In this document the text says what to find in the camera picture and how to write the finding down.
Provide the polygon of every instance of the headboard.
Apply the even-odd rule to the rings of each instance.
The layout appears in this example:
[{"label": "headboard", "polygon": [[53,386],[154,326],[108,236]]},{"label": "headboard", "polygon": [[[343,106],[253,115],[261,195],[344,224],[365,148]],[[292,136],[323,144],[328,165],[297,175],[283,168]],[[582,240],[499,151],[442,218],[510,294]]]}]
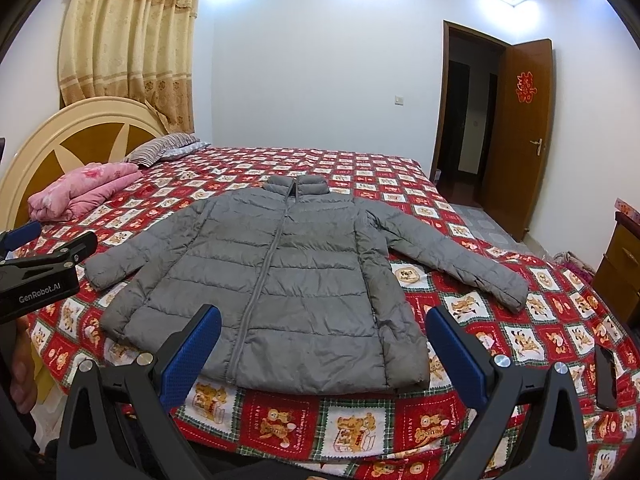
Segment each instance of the headboard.
[{"label": "headboard", "polygon": [[165,133],[158,117],[131,99],[93,97],[60,110],[24,143],[0,182],[0,232],[27,222],[28,197],[63,174],[89,162],[119,162]]}]

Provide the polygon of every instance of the jacket sleeve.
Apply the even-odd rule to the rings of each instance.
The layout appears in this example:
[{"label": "jacket sleeve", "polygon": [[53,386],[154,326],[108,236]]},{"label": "jacket sleeve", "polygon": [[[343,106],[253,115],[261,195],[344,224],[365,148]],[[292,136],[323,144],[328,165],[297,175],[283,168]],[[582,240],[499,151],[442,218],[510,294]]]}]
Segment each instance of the jacket sleeve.
[{"label": "jacket sleeve", "polygon": [[84,266],[89,283],[94,289],[103,290],[136,272],[167,250],[172,240],[175,241],[176,235],[184,234],[193,228],[204,209],[209,209],[209,204],[212,204],[210,198],[196,200],[122,245],[94,254]]},{"label": "jacket sleeve", "polygon": [[488,292],[513,313],[526,304],[529,285],[517,272],[465,249],[398,208],[375,200],[356,200],[362,201],[393,250]]}]

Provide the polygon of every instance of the wooden cabinet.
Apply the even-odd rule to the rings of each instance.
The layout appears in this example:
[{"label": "wooden cabinet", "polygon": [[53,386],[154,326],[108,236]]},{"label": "wooden cabinet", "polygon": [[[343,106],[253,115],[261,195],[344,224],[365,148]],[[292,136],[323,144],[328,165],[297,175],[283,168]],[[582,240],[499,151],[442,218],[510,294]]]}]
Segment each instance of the wooden cabinet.
[{"label": "wooden cabinet", "polygon": [[593,288],[620,321],[633,327],[640,322],[640,226],[622,213],[616,221]]}]

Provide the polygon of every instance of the pillow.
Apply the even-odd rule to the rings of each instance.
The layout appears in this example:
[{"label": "pillow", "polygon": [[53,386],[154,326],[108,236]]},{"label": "pillow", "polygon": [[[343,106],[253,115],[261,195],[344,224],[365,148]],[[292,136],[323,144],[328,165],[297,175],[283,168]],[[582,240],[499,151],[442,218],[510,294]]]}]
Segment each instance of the pillow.
[{"label": "pillow", "polygon": [[164,162],[166,160],[178,160],[179,158],[183,158],[184,156],[197,152],[198,150],[209,145],[209,142],[204,142],[203,140],[201,140],[200,142],[194,142],[193,144],[190,144],[189,146],[185,146],[183,148],[172,148],[170,150],[166,150],[164,152],[164,155],[160,157],[158,162]]},{"label": "pillow", "polygon": [[199,140],[198,137],[191,134],[165,135],[141,144],[124,158],[124,162],[132,162],[143,168],[149,168],[164,155],[166,150],[189,146]]}]

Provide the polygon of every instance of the jacket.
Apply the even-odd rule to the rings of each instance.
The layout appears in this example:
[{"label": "jacket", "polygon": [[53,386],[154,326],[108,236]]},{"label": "jacket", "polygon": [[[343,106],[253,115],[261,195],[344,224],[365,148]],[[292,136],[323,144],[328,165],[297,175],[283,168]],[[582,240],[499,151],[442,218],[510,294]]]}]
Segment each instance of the jacket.
[{"label": "jacket", "polygon": [[103,313],[111,336],[157,351],[204,303],[220,339],[202,373],[291,394],[426,387],[426,337],[388,262],[393,248],[493,294],[526,302],[516,272],[383,202],[329,192],[320,176],[272,176],[199,200],[92,256],[101,290],[138,270]]}]

